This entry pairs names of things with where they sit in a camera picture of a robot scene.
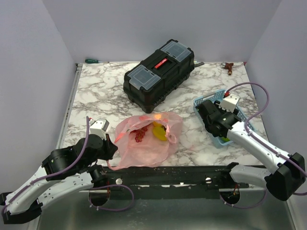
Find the green object in basket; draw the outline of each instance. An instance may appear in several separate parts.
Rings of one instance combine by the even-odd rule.
[[[230,139],[228,139],[228,138],[221,138],[221,140],[222,140],[223,142],[229,142],[229,141],[230,141]]]

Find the pink plastic bag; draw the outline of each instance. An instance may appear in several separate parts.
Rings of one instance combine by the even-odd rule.
[[[161,141],[152,133],[153,121],[166,127],[167,141]],[[148,126],[142,142],[136,142],[132,131]],[[115,129],[116,140],[121,160],[116,167],[107,165],[112,170],[130,166],[156,167],[174,154],[182,130],[182,118],[173,112],[132,116],[123,120]]]

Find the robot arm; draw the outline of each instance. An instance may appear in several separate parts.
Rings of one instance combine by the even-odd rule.
[[[229,173],[232,179],[237,183],[248,183],[267,188],[277,199],[285,201],[305,182],[305,176],[280,155],[294,161],[303,170],[305,170],[305,160],[298,153],[291,155],[277,148],[254,132],[253,136],[260,141],[251,137],[245,129],[244,122],[237,116],[238,101],[239,96],[230,94],[221,102],[213,103],[206,100],[196,108],[209,133],[214,137],[229,138],[245,148],[266,167],[266,169],[259,169],[239,164],[233,165]],[[277,151],[278,154],[261,143]]]
[[[74,146],[56,149],[42,162],[35,174],[19,189],[2,193],[0,204],[4,205],[2,217],[5,224],[27,223],[38,217],[42,209],[71,193],[88,190],[93,186],[106,185],[102,166],[94,165],[97,159],[110,160],[117,147],[105,133],[108,121],[90,120],[90,132],[82,157],[69,170],[57,176],[36,181],[38,178],[62,171],[79,156],[84,138]]]

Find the white marble surface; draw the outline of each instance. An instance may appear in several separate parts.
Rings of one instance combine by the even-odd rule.
[[[110,122],[108,133],[114,141],[114,130],[119,122],[132,115],[144,114],[141,108],[128,100],[123,91],[124,74],[136,65],[137,63],[83,65],[64,147],[74,145],[85,136],[86,116],[94,119],[106,118]],[[228,76],[227,70],[222,69],[220,63],[206,63],[195,68],[190,78],[155,108],[154,112],[173,111],[183,118],[178,151],[163,165],[227,165],[233,161],[245,165],[260,164],[237,144],[216,149],[193,112],[193,99],[196,97],[246,81],[249,80],[243,63],[235,63],[232,76]],[[244,108],[244,112],[247,115],[255,113],[258,108],[251,87],[242,86],[236,92],[241,97],[239,105]],[[266,138],[261,118],[256,117],[252,124]],[[119,155],[115,154],[111,164],[116,165],[118,162]]]

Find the toolbox lid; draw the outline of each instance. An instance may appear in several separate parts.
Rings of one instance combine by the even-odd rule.
[[[143,65],[139,65],[127,76],[131,78],[129,83],[138,90],[141,86],[148,90],[161,79],[158,75],[154,74]]]
[[[184,60],[191,53],[185,45],[175,41],[168,43],[161,51],[167,53],[179,62]]]

